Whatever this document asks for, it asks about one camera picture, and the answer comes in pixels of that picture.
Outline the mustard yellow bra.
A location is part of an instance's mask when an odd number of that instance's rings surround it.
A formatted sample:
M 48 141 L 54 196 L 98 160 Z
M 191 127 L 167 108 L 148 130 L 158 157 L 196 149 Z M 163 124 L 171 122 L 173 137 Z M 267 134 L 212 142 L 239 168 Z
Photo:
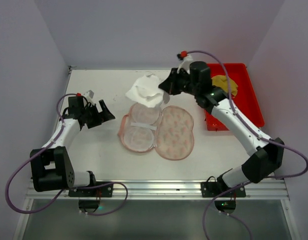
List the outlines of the mustard yellow bra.
M 225 75 L 215 75 L 212 78 L 212 85 L 221 88 L 226 93 L 229 93 L 228 91 L 228 82 Z M 234 80 L 229 78 L 229 84 L 230 84 L 230 92 L 231 96 L 234 98 L 236 97 L 238 93 L 238 85 Z

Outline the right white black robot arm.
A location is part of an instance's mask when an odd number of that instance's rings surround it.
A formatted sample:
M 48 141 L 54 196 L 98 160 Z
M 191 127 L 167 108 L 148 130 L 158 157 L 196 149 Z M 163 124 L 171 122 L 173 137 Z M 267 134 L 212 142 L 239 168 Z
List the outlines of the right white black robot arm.
M 159 88 L 169 95 L 182 92 L 193 95 L 197 104 L 222 122 L 246 150 L 249 158 L 245 163 L 217 178 L 221 191 L 246 182 L 258 183 L 281 167 L 283 141 L 280 138 L 272 139 L 258 129 L 229 100 L 227 92 L 212 84 L 210 68 L 206 63 L 194 61 L 189 65 L 189 70 L 172 68 Z

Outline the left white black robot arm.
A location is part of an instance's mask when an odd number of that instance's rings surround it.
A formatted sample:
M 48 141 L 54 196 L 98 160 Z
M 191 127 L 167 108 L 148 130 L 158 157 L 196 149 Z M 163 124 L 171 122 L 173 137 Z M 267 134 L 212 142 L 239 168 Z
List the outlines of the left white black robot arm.
M 76 171 L 73 168 L 68 148 L 74 138 L 86 126 L 88 129 L 115 119 L 104 100 L 99 100 L 101 111 L 84 95 L 68 94 L 68 106 L 58 112 L 57 128 L 48 142 L 30 153 L 34 189 L 37 192 L 80 189 L 96 185 L 91 170 Z

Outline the floral mesh laundry bag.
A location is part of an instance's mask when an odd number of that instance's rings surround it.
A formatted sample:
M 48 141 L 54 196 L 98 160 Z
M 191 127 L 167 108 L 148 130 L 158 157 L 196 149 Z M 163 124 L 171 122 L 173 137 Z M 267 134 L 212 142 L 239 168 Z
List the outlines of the floral mesh laundry bag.
M 118 136 L 135 153 L 151 150 L 170 161 L 187 158 L 194 148 L 194 120 L 178 106 L 149 108 L 135 103 L 121 121 Z

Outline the white bra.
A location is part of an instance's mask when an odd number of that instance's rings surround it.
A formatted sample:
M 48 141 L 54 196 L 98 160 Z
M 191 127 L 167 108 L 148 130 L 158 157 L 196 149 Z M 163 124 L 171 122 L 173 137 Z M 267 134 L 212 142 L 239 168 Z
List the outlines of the white bra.
M 146 74 L 136 79 L 125 96 L 147 108 L 157 108 L 170 101 L 167 92 L 159 88 L 162 80 L 154 74 Z

